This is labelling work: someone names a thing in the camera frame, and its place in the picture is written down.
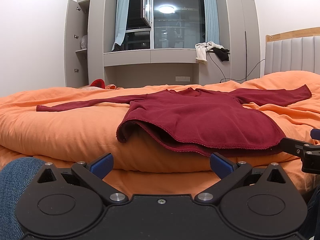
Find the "right light blue curtain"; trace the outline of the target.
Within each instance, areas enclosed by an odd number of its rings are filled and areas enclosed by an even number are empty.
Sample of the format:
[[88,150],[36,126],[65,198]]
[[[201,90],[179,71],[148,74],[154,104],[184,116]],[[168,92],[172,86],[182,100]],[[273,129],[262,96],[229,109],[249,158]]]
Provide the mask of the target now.
[[219,17],[216,0],[204,0],[204,16],[206,27],[206,41],[220,43]]

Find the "left light blue curtain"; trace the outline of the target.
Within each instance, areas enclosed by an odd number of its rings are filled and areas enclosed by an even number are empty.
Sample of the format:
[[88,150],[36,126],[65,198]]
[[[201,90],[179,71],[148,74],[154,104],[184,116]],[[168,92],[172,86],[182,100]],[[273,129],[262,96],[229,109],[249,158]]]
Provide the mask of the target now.
[[115,50],[116,46],[122,45],[124,41],[127,25],[127,15],[129,10],[129,1],[130,0],[117,0],[116,23],[112,51]]

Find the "open window sash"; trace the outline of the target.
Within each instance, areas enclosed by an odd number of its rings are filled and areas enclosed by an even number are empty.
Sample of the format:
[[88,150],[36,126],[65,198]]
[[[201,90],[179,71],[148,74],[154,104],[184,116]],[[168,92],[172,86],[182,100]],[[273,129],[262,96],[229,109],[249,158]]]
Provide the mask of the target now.
[[144,23],[151,28],[152,24],[152,12],[151,12],[151,0],[140,0],[141,3],[141,13],[140,17]]

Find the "red hat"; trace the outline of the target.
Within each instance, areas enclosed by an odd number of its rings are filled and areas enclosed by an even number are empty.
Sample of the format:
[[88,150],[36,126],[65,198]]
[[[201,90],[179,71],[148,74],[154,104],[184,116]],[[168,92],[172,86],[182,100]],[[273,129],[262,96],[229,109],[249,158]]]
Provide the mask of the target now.
[[90,87],[105,89],[105,81],[103,79],[96,79],[90,84]]

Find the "light blue curtain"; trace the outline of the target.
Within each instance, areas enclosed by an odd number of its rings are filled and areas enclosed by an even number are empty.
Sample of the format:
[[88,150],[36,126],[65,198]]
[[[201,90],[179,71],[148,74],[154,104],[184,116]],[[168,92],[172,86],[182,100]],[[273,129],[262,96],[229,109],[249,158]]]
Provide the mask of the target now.
[[204,0],[204,16],[206,27],[206,41],[220,43],[219,17],[216,0]]
[[124,41],[127,25],[127,15],[129,10],[129,1],[130,0],[117,0],[116,23],[112,51],[115,50],[116,46],[122,45]]

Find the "white cloth on sill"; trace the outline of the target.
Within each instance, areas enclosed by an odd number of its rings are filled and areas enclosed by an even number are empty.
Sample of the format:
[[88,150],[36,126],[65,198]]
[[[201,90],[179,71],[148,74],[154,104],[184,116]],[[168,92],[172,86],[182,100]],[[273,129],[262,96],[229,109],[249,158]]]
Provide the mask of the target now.
[[207,63],[206,53],[212,50],[213,48],[224,49],[222,45],[216,44],[213,41],[195,44],[196,61],[200,63]]

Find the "white wall socket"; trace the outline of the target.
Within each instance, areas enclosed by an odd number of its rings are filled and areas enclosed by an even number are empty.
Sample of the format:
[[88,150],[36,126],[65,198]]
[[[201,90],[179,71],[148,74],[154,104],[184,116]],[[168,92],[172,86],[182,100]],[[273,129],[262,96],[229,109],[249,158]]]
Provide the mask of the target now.
[[175,76],[176,82],[190,82],[191,77],[190,76]]

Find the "blue jeans leg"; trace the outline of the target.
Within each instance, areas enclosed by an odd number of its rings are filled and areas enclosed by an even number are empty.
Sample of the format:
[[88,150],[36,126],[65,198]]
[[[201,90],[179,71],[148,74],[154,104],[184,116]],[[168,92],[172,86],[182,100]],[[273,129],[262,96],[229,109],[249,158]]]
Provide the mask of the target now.
[[44,161],[18,158],[1,170],[1,239],[20,239],[23,232],[15,216],[16,204]]

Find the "pink patterned pillow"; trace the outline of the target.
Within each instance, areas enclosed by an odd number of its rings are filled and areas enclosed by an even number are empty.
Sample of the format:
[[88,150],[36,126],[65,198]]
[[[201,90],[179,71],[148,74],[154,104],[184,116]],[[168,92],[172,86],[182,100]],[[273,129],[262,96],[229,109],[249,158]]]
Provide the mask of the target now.
[[79,89],[81,89],[81,90],[101,90],[101,88],[99,88],[99,87],[91,87],[91,86],[85,86],[85,87],[81,87]]

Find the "dark red long-sleeve sweater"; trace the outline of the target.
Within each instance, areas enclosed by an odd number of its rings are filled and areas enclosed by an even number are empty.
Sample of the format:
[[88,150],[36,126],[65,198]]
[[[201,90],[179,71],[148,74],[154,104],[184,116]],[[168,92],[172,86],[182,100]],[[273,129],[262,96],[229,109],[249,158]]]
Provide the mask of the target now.
[[108,102],[129,106],[116,131],[121,143],[140,128],[175,152],[271,155],[280,151],[285,133],[271,117],[245,104],[286,107],[311,96],[305,85],[293,90],[238,88],[231,92],[187,88],[118,96]]

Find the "black cloth on sill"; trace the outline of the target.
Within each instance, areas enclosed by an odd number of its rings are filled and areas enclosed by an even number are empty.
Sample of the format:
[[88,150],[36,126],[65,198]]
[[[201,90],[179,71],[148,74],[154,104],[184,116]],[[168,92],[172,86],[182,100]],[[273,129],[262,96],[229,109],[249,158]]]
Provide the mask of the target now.
[[229,61],[229,50],[225,48],[213,48],[212,51],[217,56],[217,58],[221,61]]

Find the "grey padded wooden headboard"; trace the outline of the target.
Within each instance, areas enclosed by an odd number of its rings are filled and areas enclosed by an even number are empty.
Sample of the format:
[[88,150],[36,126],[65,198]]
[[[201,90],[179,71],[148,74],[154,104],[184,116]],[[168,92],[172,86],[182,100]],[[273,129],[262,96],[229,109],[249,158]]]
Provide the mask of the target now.
[[319,27],[266,36],[264,74],[289,70],[319,74]]

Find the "grey wardrobe window surround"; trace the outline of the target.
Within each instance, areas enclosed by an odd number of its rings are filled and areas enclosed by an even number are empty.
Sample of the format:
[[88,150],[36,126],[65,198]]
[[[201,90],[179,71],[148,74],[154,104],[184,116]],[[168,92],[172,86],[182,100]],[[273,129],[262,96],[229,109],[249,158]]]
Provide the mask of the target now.
[[[195,44],[206,41],[204,0],[151,0],[152,24],[140,17],[140,0],[130,0],[125,38],[112,51],[117,0],[69,0],[64,65],[68,87],[95,79],[131,88],[147,85],[244,82],[260,76],[260,35],[254,0],[216,0],[221,62],[212,50],[196,61]],[[175,76],[190,76],[176,82]]]

